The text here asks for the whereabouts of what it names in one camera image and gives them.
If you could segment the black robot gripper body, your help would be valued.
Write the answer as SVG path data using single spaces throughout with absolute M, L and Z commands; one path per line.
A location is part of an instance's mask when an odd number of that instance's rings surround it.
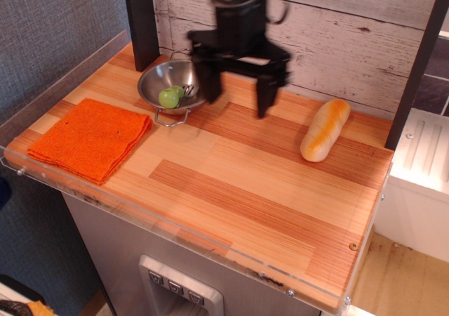
M 247 77 L 273 77 L 277 84 L 288 78 L 289 52 L 266 37 L 267 0 L 211 0 L 216 28 L 195 30 L 187 35 L 192 43 L 192 61 L 217 61 L 222 72 Z

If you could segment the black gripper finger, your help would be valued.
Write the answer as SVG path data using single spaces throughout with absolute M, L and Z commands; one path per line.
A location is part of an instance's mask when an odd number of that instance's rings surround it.
M 274 104 L 278 85 L 273 77 L 260 77 L 256 83 L 257 115 L 262 119 L 267 110 Z
M 200 60 L 196 63 L 200 89 L 209 103 L 214 103 L 222 93 L 221 63 Z

